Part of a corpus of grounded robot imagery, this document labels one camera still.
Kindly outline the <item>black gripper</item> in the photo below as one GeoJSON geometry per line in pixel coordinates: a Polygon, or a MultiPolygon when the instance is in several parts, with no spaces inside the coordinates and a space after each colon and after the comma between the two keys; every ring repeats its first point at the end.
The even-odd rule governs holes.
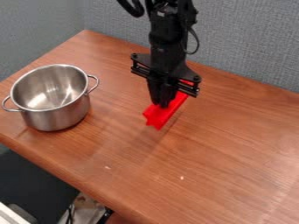
{"type": "Polygon", "coordinates": [[[202,77],[187,66],[189,33],[174,43],[153,43],[150,53],[133,53],[131,72],[146,78],[154,105],[166,109],[179,91],[197,97],[202,77]]]}

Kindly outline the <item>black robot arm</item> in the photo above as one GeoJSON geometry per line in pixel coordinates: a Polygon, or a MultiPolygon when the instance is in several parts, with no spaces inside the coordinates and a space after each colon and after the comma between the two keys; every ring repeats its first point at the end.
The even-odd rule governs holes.
{"type": "Polygon", "coordinates": [[[135,18],[149,16],[151,53],[131,54],[131,72],[146,78],[154,105],[167,108],[178,92],[197,97],[201,91],[202,77],[187,66],[187,55],[201,47],[187,50],[189,34],[201,43],[193,29],[199,12],[193,0],[145,0],[145,4],[139,0],[117,1],[135,18]]]}

